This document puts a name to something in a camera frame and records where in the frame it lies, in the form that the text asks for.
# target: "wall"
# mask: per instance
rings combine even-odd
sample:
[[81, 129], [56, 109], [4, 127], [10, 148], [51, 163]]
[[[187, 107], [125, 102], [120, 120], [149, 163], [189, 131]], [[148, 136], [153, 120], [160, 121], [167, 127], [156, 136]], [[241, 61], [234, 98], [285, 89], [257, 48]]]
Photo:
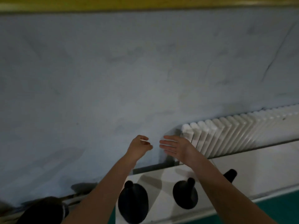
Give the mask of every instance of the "wall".
[[137, 134], [299, 102], [299, 11], [0, 17], [0, 200], [99, 181]]

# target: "yellow wall stripe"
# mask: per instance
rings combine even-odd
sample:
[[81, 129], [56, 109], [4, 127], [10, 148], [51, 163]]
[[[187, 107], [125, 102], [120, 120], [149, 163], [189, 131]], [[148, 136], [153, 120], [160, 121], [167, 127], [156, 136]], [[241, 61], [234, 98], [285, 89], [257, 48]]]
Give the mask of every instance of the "yellow wall stripe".
[[299, 0], [0, 0], [0, 11], [84, 12], [289, 5], [299, 5]]

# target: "dark object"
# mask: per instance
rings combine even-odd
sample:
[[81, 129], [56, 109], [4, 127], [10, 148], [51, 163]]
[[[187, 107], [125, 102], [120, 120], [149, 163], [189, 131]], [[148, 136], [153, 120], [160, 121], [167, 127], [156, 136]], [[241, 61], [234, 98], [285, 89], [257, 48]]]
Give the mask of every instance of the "dark object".
[[172, 190], [176, 203], [184, 209], [192, 209], [198, 201], [197, 191], [194, 187], [194, 178], [188, 178], [187, 181], [177, 182]]
[[235, 177], [237, 176], [237, 172], [234, 169], [230, 169], [223, 175], [230, 183], [233, 182]]
[[118, 209], [129, 224], [142, 222], [149, 211], [146, 190], [139, 184], [127, 181], [118, 198]]
[[17, 224], [60, 224], [68, 214], [68, 206], [60, 199], [51, 196], [29, 207], [18, 219]]

